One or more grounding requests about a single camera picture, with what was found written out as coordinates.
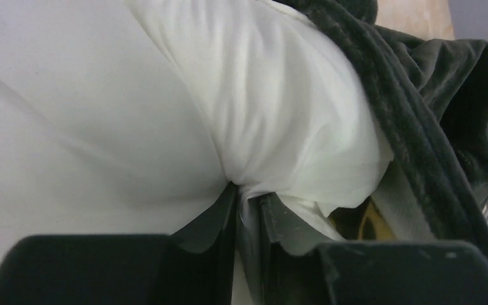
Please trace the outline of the black floral pillowcase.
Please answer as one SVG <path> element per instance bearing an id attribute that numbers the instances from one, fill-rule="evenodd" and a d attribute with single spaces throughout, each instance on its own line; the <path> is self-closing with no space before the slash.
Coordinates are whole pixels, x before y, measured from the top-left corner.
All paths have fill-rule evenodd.
<path id="1" fill-rule="evenodd" d="M 375 1 L 288 1 L 354 65 L 434 238 L 488 259 L 488 42 L 376 24 Z"/>

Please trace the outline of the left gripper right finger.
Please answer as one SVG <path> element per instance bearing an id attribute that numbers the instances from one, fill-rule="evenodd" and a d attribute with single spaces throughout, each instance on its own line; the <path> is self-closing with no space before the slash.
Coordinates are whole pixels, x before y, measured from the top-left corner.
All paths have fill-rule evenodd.
<path id="1" fill-rule="evenodd" d="M 488 304 L 488 261 L 462 241 L 333 241 L 275 194 L 251 199 L 262 304 Z"/>

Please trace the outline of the white pillow yellow edge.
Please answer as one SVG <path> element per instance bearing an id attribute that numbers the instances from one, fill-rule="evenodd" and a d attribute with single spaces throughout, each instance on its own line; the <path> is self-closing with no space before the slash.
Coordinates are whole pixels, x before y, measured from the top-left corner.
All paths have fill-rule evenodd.
<path id="1" fill-rule="evenodd" d="M 275 1 L 0 1 L 0 260 L 36 233 L 173 233 L 227 183 L 324 235 L 393 153 L 362 82 Z"/>

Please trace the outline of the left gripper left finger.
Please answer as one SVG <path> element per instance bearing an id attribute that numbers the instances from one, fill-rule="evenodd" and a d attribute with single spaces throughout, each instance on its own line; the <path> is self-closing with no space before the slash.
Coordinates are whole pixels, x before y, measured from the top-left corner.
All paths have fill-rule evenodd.
<path id="1" fill-rule="evenodd" d="M 230 304 L 238 188 L 171 235 L 36 235 L 0 264 L 0 304 Z"/>

